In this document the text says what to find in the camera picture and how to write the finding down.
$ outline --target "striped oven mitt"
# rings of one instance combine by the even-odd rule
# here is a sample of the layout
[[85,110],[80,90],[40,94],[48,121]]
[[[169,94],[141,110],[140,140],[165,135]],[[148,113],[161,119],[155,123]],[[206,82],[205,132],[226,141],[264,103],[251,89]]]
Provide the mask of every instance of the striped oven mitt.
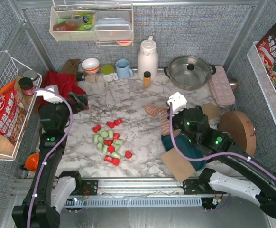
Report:
[[[158,116],[158,114],[161,115],[161,131],[162,135],[170,135],[170,126],[169,126],[169,120],[167,119],[167,107],[156,107],[156,106],[151,106],[151,105],[144,105],[142,106],[144,110],[146,111],[147,114],[149,114],[152,117]],[[174,137],[180,135],[179,130],[174,130],[173,131]]]

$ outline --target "white pitcher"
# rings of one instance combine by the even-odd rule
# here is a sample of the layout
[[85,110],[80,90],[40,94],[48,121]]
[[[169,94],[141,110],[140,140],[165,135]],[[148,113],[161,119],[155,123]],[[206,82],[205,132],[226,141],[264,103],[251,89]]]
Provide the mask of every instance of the white pitcher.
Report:
[[153,41],[153,37],[150,36],[140,45],[137,68],[138,77],[141,80],[143,80],[143,74],[146,71],[149,71],[151,73],[151,80],[154,80],[157,77],[158,59],[157,44],[155,43],[155,41]]

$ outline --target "wooden cutting board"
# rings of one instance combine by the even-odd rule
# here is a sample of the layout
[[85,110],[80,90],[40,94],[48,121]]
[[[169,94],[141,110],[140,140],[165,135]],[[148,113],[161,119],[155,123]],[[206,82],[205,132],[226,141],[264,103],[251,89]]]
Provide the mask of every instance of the wooden cutting board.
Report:
[[248,155],[254,156],[256,149],[255,128],[243,112],[231,111],[223,114],[218,124],[218,130],[228,132],[236,144]]

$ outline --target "marble surface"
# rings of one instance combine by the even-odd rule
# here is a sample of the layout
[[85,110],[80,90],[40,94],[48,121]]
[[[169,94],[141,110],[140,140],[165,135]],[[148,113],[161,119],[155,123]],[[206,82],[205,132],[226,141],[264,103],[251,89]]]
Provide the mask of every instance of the marble surface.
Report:
[[[170,170],[160,158],[165,153],[160,140],[160,116],[149,116],[141,106],[165,106],[175,92],[185,96],[187,107],[208,102],[216,105],[207,85],[196,91],[182,90],[164,74],[159,74],[150,88],[144,88],[137,75],[113,82],[104,82],[100,77],[98,83],[79,82],[78,86],[88,95],[89,110],[74,115],[57,175],[65,170],[79,170],[83,177],[171,177]],[[95,135],[92,128],[98,124],[105,126],[107,121],[117,118],[123,119],[123,123],[113,129],[124,141],[120,154],[130,150],[133,157],[123,157],[120,165],[114,166],[103,160],[104,155],[92,143]],[[217,128],[218,122],[219,118],[210,120],[211,127]]]

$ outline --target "gray floor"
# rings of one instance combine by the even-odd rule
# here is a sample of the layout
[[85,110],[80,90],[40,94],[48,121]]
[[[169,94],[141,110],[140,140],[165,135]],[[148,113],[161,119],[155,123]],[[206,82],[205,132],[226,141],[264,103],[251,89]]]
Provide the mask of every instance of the gray floor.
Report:
[[93,208],[61,213],[60,228],[267,228],[256,205],[232,197],[225,208],[204,213],[200,207]]

